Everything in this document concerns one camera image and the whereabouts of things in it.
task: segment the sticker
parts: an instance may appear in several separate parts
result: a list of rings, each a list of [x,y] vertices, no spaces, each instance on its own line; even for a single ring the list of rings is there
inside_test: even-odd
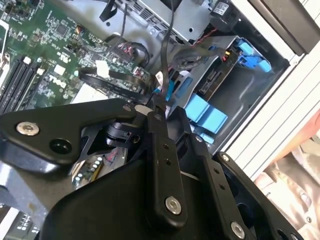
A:
[[[162,85],[164,84],[164,74],[162,73],[162,71],[159,71],[156,75],[155,78],[157,79],[158,83],[160,84],[160,86],[162,87]]]
[[[96,60],[96,74],[102,78],[109,78],[109,66],[107,61]]]
[[[60,66],[59,64],[55,65],[55,68],[53,70],[55,73],[59,74],[60,76],[62,76],[66,69],[63,66]]]
[[[218,5],[213,10],[214,13],[223,16],[225,12],[228,10],[229,5],[224,2],[219,2]]]

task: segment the chip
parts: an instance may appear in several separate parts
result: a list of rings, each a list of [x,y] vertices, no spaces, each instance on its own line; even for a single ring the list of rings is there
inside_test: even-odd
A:
[[[62,24],[59,24],[59,26],[56,28],[56,32],[62,36],[66,35],[67,30],[68,30],[68,28]]]

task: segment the black plastic cover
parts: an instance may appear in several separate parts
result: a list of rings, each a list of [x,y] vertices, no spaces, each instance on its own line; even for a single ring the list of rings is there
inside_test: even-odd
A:
[[[309,54],[320,28],[299,0],[249,0],[297,55]]]

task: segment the black data cable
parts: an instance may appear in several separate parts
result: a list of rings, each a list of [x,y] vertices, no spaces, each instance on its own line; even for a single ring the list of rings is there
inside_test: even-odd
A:
[[[171,4],[171,22],[170,26],[163,38],[163,41],[161,43],[161,51],[160,51],[160,56],[161,56],[161,65],[162,65],[162,76],[163,76],[163,83],[162,83],[162,95],[167,96],[168,89],[169,89],[169,68],[168,68],[168,44],[170,40],[170,35],[174,26],[174,17],[175,17],[175,9],[174,9],[174,1],[170,0]]]

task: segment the screw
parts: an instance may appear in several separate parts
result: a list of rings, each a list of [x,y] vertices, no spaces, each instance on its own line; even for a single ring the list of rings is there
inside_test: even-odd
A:
[[[123,109],[128,111],[128,112],[131,112],[131,107],[129,107],[128,105],[124,105]]]
[[[149,32],[151,35],[154,35],[156,33],[156,30],[154,28],[152,28]]]
[[[228,158],[228,156],[227,155],[222,155],[222,158],[223,158],[223,160],[225,160],[226,162],[229,162],[230,161],[230,159]]]
[[[240,239],[245,239],[245,231],[242,229],[242,227],[235,221],[231,223],[231,229],[233,233]]]
[[[294,235],[293,233],[291,234],[291,238],[292,238],[293,240],[299,240],[299,238],[297,238],[297,236]]]
[[[179,215],[181,213],[181,204],[173,196],[170,196],[165,200],[165,206],[174,215]]]
[[[159,121],[161,121],[161,116],[160,116],[159,114],[154,115],[154,117],[155,117],[156,119],[158,119]]]
[[[203,142],[203,140],[202,140],[202,138],[200,137],[200,136],[195,136],[195,139],[198,141],[198,142],[200,142],[200,143],[202,143]]]
[[[20,134],[26,135],[26,136],[35,136],[40,132],[39,127],[35,123],[28,122],[28,121],[20,122],[16,126],[16,130]]]

